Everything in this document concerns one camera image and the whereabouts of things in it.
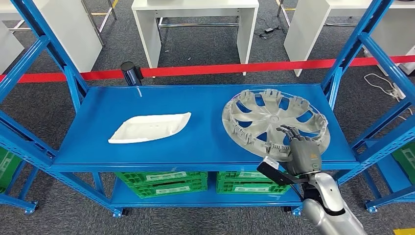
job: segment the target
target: green bin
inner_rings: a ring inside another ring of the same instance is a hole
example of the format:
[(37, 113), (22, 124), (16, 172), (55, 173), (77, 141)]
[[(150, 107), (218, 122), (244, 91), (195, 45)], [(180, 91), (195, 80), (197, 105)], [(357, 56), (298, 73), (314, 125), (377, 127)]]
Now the green bin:
[(21, 162), (21, 158), (0, 148), (0, 193), (6, 191), (13, 179), (14, 172)]
[(409, 181), (415, 185), (415, 142), (410, 142), (394, 151), (392, 156), (408, 175)]
[(221, 171), (216, 177), (217, 193), (284, 194), (289, 185), (281, 186), (257, 171)]
[(133, 177), (147, 179), (143, 176), (165, 175), (167, 172), (116, 172), (115, 174), (140, 198), (148, 198), (155, 196), (172, 195), (187, 192), (200, 192), (208, 189), (208, 173), (207, 172), (190, 172), (187, 176), (177, 174), (170, 179), (145, 180), (137, 183)]

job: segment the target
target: gray carpet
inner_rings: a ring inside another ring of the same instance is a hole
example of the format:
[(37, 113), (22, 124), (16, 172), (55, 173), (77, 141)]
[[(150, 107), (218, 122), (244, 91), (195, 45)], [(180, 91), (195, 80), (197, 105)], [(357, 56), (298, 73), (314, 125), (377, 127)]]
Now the gray carpet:
[[(118, 69), (127, 60), (146, 67), (147, 62), (131, 12), (132, 0), (120, 0), (115, 11), (118, 20), (111, 17), (104, 28), (103, 48), (94, 70)], [(92, 12), (106, 11), (105, 1), (89, 0)], [(286, 0), (287, 7), (295, 7), (295, 0)], [(283, 19), (276, 17), (274, 0), (260, 0), (256, 28), (281, 25), (288, 30)], [(103, 17), (96, 17), (98, 22)], [(168, 19), (179, 22), (234, 22), (235, 17)], [(331, 22), (356, 22), (353, 18), (330, 18)], [(334, 58), (351, 33), (350, 28), (326, 27), (323, 29), (310, 59)], [(17, 32), (16, 36), (27, 48), (34, 40), (30, 32)], [(175, 28), (162, 29), (163, 45), (159, 66), (184, 66), (238, 63), (235, 28)], [(286, 61), (282, 31), (264, 40), (254, 37), (250, 62)], [(28, 72), (55, 72), (57, 67), (47, 53), (36, 60)], [(215, 74), (188, 77), (160, 77), (144, 80), (145, 85), (160, 84), (237, 84), (237, 83), (317, 83), (326, 69), (305, 70), (300, 78), (292, 71), (240, 74)], [(368, 73), (381, 75), (377, 67), (354, 67), (344, 75), (335, 114), (348, 141), (352, 141), (380, 115), (396, 103), (380, 90), (363, 80)], [(91, 85), (120, 85), (122, 80), (94, 81)], [(1, 105), (2, 110), (33, 131), (40, 138), (58, 148), (74, 117), (66, 83), (18, 84)], [(21, 187), (31, 167), (26, 167), (13, 193)], [(383, 193), (387, 188), (375, 169), (371, 169)], [(78, 174), (91, 182), (89, 174)], [(106, 191), (111, 191), (114, 175), (105, 173)], [(341, 187), (343, 196), (352, 211), (371, 235), (393, 234), (397, 228), (415, 227), (414, 204), (392, 204), (369, 214), (363, 201), (371, 199), (371, 192), (361, 176)], [(40, 172), (27, 196), (39, 200), (39, 209), (24, 215), (21, 209), (0, 206), (1, 234), (77, 234), (77, 235), (314, 235), (318, 234), (304, 217), (294, 217), (280, 208), (151, 208), (132, 209), (130, 215), (114, 219), (111, 213), (81, 194)]]

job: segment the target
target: black cable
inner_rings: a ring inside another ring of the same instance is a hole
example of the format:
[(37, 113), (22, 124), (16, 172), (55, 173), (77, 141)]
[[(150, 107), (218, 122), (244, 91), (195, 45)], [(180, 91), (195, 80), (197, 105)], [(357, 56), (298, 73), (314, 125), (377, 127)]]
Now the black cable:
[(284, 28), (282, 28), (280, 25), (278, 25), (275, 28), (267, 28), (267, 29), (259, 28), (259, 29), (256, 29), (256, 30), (254, 30), (254, 34), (258, 35), (262, 39), (270, 39), (274, 36), (274, 34), (271, 34), (271, 33), (274, 32), (275, 30), (281, 30), (283, 34), (287, 34), (287, 32), (285, 32)]
[(294, 187), (294, 185), (290, 185), (291, 188), (296, 192), (296, 194), (298, 195), (298, 197), (300, 198), (301, 201), (304, 201), (304, 198), (301, 196), (300, 191), (298, 191), (298, 189), (296, 187)]
[(266, 20), (264, 20), (264, 19), (263, 19), (263, 18), (261, 18), (261, 17), (257, 17), (257, 19), (262, 20), (262, 21), (265, 23), (265, 25), (267, 26), (267, 28), (270, 28)]

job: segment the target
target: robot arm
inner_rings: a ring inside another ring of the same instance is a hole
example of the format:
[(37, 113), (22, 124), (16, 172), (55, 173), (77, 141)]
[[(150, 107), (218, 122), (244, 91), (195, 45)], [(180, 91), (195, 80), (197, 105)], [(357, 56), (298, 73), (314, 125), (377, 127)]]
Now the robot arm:
[(322, 159), (317, 144), (301, 136), (296, 128), (282, 126), (277, 130), (290, 139), (292, 161), (281, 163), (288, 174), (279, 171), (279, 163), (268, 157), (257, 170), (278, 184), (301, 184), (303, 212), (323, 235), (366, 235), (343, 200), (337, 183), (329, 174), (320, 172)]

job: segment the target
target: red barrier tape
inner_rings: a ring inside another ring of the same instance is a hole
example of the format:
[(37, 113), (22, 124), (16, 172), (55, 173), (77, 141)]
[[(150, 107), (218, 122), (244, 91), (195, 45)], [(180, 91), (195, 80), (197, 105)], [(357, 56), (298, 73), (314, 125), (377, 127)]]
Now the red barrier tape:
[[(415, 62), (415, 55), (391, 56), (395, 63)], [(203, 66), (183, 66), (183, 67), (163, 67), (163, 68), (141, 68), (144, 77), (161, 76), (184, 76), (198, 74), (218, 74), (218, 73), (237, 73), (237, 72), (259, 72), (259, 71), (281, 71), (294, 69), (324, 69), (330, 68), (334, 64), (334, 59), (327, 60), (307, 60), (307, 61), (283, 61), (266, 62), (252, 64), (234, 65), (203, 65)], [(377, 65), (374, 58), (355, 58), (350, 66), (369, 66)], [(92, 71), (81, 73), (85, 80), (104, 80), (123, 78), (120, 70)], [(19, 83), (29, 82), (64, 82), (66, 81), (63, 73), (28, 73), (23, 75)]]

